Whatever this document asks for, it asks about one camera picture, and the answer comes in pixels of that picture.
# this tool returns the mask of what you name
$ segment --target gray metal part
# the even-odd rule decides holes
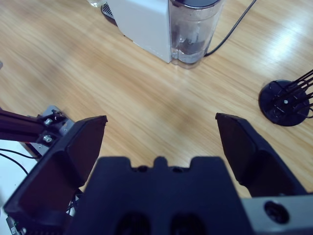
[[[114,20],[114,16],[112,14],[112,11],[110,10],[108,3],[105,3],[104,5],[101,6],[101,11],[103,14]]]
[[[278,224],[268,217],[264,209],[268,201],[287,209],[290,216],[287,224]],[[313,195],[242,199],[242,203],[258,235],[313,235]]]
[[[60,109],[58,109],[56,106],[54,105],[50,105],[47,110],[45,110],[42,114],[42,116],[48,116],[50,114],[52,114],[52,110],[58,110],[60,111]],[[70,119],[67,119],[65,124],[61,127],[61,129],[59,130],[59,133],[61,134],[61,136],[64,136],[68,130],[74,125],[74,122]],[[40,143],[30,143],[42,156],[48,151],[49,147],[44,146],[43,144]]]

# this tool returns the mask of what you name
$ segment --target screw hole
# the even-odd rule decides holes
[[[147,172],[148,167],[146,165],[141,165],[140,167],[137,168],[138,172]]]
[[[281,204],[268,201],[264,205],[264,210],[268,217],[278,224],[287,224],[289,222],[289,213]]]
[[[175,173],[183,173],[184,172],[184,170],[181,167],[176,167],[176,166],[172,168],[172,171]]]

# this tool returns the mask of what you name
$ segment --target white surface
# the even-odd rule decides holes
[[[30,156],[29,153],[19,142],[0,140],[0,148],[14,150]],[[10,158],[13,158],[17,162],[19,162],[28,172],[30,172],[30,170],[37,163],[35,159],[28,159],[14,153],[3,151],[0,151],[0,153]],[[0,235],[11,235],[9,227],[6,223],[7,215],[4,213],[2,207],[5,204],[5,202],[9,199],[9,197],[12,195],[14,190],[25,178],[25,176],[26,176],[25,172],[18,165],[0,156],[0,206],[1,206]]]
[[[121,32],[135,44],[171,62],[168,0],[107,0]]]

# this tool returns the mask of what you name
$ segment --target black cable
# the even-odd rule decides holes
[[[0,148],[0,151],[5,151],[5,152],[10,152],[10,153],[15,153],[15,154],[18,154],[22,157],[25,157],[25,158],[30,158],[30,159],[39,159],[38,157],[30,157],[30,156],[27,156],[25,154],[22,154],[22,153],[19,153],[19,152],[16,152],[16,151],[13,151],[13,150],[9,150],[9,149],[4,149],[4,148]]]
[[[245,15],[248,13],[248,11],[251,9],[251,7],[255,4],[257,0],[253,0],[252,3],[250,4],[250,6],[244,11],[244,13],[241,15],[241,17],[237,20],[237,22],[235,23],[235,25],[232,27],[232,29],[230,30],[230,32],[226,35],[226,37],[220,42],[220,44],[217,45],[217,47],[215,47],[213,50],[211,50],[210,52],[208,52],[207,54],[205,54],[204,56],[209,56],[212,55],[215,51],[217,51],[218,49],[220,49],[220,47],[227,41],[227,39],[231,36],[231,34],[234,32],[234,30],[236,29],[236,27],[239,25],[239,23],[241,22],[241,20],[245,17]]]
[[[9,160],[11,160],[12,162],[14,162],[15,164],[17,164],[20,168],[22,168],[22,170],[26,173],[26,175],[28,175],[27,170],[26,170],[20,163],[18,163],[18,162],[15,161],[14,159],[12,159],[12,158],[10,158],[10,157],[8,157],[8,156],[2,154],[2,153],[0,153],[0,156],[3,156],[4,158],[9,159]]]

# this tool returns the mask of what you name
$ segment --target metal plate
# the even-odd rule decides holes
[[[44,116],[48,116],[48,115],[52,114],[52,110],[60,111],[60,109],[58,109],[56,106],[50,105],[43,112],[42,116],[44,117]],[[59,134],[61,136],[64,136],[73,125],[74,125],[74,122],[67,117],[65,123],[61,124],[61,127],[59,129]],[[30,150],[35,153],[35,155],[40,154],[41,156],[43,156],[49,149],[49,147],[44,146],[44,145],[42,145],[40,143],[28,143],[27,147],[29,147]]]

